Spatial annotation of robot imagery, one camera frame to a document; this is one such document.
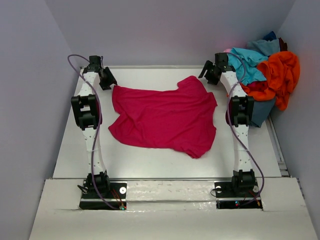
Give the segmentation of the magenta t-shirt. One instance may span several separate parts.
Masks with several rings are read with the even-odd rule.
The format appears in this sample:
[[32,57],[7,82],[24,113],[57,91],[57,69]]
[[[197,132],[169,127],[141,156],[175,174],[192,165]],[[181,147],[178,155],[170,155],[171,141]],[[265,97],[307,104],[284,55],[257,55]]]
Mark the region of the magenta t-shirt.
[[175,90],[115,86],[112,105],[118,118],[108,129],[122,144],[172,149],[199,159],[214,143],[218,104],[195,76],[179,81]]

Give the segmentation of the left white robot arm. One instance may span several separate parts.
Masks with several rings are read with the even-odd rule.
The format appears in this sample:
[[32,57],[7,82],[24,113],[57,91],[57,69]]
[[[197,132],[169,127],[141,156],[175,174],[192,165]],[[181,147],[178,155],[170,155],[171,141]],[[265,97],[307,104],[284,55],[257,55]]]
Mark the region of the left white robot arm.
[[76,125],[81,129],[88,158],[88,175],[80,188],[84,194],[107,194],[111,190],[107,169],[103,162],[100,145],[102,111],[95,86],[109,90],[115,83],[108,82],[109,71],[98,66],[87,66],[80,73],[84,81],[78,93],[71,98],[71,107]]

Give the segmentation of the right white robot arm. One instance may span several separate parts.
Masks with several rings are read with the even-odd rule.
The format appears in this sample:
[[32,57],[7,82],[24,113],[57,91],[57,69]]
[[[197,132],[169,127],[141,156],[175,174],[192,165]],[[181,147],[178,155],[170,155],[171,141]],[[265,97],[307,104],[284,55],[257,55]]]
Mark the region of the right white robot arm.
[[249,150],[249,125],[252,119],[254,98],[241,87],[236,71],[227,60],[214,64],[207,60],[199,74],[208,83],[222,83],[228,93],[226,123],[230,126],[234,147],[233,176],[230,181],[215,184],[217,198],[245,198],[256,186],[256,177]]

